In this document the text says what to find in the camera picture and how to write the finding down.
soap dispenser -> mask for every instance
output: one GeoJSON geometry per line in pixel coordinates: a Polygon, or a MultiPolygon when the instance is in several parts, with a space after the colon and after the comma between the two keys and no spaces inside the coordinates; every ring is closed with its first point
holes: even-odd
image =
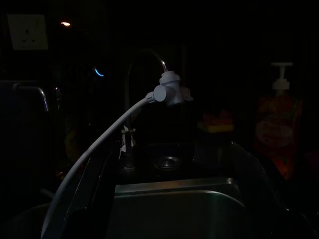
{"type": "Polygon", "coordinates": [[[287,180],[294,173],[302,111],[302,101],[290,96],[290,82],[285,78],[286,67],[292,65],[272,63],[279,67],[279,78],[272,85],[272,95],[259,101],[254,137],[254,149],[287,180]]]}

sink basin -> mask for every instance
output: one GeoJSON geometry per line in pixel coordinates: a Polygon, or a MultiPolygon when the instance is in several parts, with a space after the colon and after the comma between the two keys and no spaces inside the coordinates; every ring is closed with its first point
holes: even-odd
{"type": "Polygon", "coordinates": [[[230,178],[118,185],[108,239],[247,239],[251,227],[230,178]]]}

white tube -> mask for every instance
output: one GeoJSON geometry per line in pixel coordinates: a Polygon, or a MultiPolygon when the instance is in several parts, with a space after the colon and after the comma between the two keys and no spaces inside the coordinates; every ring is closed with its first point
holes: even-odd
{"type": "Polygon", "coordinates": [[[47,229],[54,210],[56,206],[58,205],[60,198],[66,188],[66,186],[69,184],[77,170],[80,168],[81,164],[90,157],[90,155],[93,153],[94,150],[108,137],[110,134],[116,130],[125,120],[127,117],[129,117],[131,114],[133,114],[136,110],[138,110],[140,107],[146,105],[147,103],[151,102],[152,100],[150,98],[145,97],[144,99],[137,102],[135,105],[133,105],[128,111],[126,111],[117,121],[115,121],[98,139],[81,155],[81,157],[75,162],[75,164],[72,166],[70,171],[67,173],[63,181],[61,182],[58,190],[56,191],[54,198],[50,204],[50,207],[48,211],[46,212],[43,226],[42,226],[42,232],[41,232],[41,238],[43,237],[45,230],[47,229]]]}

wall socket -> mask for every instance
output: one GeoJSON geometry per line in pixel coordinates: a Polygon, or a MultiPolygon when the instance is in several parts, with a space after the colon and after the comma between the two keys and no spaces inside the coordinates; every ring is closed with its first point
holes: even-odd
{"type": "Polygon", "coordinates": [[[8,14],[14,50],[47,50],[45,17],[42,14],[8,14]]]}

blue light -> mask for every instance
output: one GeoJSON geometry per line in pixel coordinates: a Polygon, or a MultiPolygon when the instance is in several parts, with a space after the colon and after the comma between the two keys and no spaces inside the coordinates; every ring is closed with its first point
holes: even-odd
{"type": "Polygon", "coordinates": [[[94,70],[95,70],[95,72],[96,72],[96,74],[97,74],[98,76],[104,77],[104,75],[102,75],[101,73],[99,73],[98,70],[97,70],[95,67],[94,67],[94,70]]]}

